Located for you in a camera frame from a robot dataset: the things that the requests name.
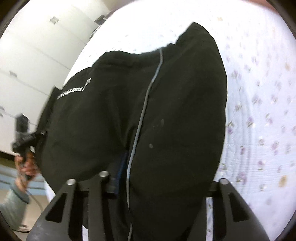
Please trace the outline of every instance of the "hand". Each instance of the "hand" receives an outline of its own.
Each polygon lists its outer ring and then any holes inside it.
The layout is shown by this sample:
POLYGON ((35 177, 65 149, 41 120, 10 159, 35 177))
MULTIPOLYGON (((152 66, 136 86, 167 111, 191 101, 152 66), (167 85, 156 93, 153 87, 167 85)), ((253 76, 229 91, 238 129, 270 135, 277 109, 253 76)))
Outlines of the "hand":
POLYGON ((16 178, 15 184, 21 191, 26 192, 29 181, 25 179, 24 174, 33 176, 34 178, 39 173, 39 170, 35 164, 35 158, 32 152, 27 153, 26 162, 23 167, 21 167, 22 162, 23 158, 21 156, 15 156, 15 167, 21 174, 16 178))

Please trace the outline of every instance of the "person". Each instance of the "person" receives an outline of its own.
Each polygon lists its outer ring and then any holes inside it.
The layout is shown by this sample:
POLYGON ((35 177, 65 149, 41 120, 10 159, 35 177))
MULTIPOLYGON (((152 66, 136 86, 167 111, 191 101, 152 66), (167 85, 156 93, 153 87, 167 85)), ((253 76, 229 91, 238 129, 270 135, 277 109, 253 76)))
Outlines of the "person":
POLYGON ((20 227, 26 206, 29 204, 29 196, 26 193, 28 184, 39 173, 32 152, 27 154, 26 162, 23 167, 20 165, 22 162, 22 157, 15 156, 15 167, 18 172, 17 178, 12 183, 4 203, 0 203, 0 212, 13 230, 17 230, 20 227), (24 174, 32 176, 33 178, 27 181, 24 174))

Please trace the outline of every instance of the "white mattress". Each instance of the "white mattress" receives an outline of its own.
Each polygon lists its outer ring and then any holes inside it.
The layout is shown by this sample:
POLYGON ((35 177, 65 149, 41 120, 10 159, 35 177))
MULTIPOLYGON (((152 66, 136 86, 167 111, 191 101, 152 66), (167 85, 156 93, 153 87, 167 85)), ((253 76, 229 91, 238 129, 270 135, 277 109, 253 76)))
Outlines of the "white mattress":
MULTIPOLYGON (((279 15, 240 0, 139 0, 98 29, 66 82, 107 51, 143 53, 175 43, 193 21, 216 40, 228 76, 215 180, 231 181, 273 241, 296 209, 296 41, 279 15)), ((207 207, 211 240, 211 200, 207 207)))

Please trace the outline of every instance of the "logo on garment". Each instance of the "logo on garment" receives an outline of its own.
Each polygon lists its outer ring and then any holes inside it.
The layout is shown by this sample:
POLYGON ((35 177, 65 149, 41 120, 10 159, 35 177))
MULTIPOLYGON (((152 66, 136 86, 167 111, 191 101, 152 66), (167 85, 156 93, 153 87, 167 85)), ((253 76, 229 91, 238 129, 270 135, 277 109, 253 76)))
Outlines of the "logo on garment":
POLYGON ((61 94, 57 97, 57 99, 60 99, 60 98, 64 97, 65 95, 68 95, 68 94, 70 94, 70 93, 72 93, 72 92, 77 92, 77 91, 78 91, 78 92, 81 92, 81 91, 84 91, 85 87, 89 84, 90 81, 91 81, 91 78, 89 78, 89 79, 86 81, 84 87, 76 87, 76 88, 73 88, 73 89, 69 89, 69 90, 67 90, 67 91, 64 91, 63 93, 61 93, 61 94))

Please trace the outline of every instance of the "white wall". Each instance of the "white wall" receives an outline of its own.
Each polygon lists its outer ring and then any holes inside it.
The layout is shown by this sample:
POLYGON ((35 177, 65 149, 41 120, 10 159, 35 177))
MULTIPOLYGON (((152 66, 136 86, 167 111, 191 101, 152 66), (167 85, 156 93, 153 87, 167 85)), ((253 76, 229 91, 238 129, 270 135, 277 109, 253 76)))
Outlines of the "white wall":
POLYGON ((0 38, 0 151, 12 153, 15 115, 26 115, 33 131, 50 90, 62 87, 97 28, 93 21, 108 12, 101 0, 30 0, 14 17, 0 38))

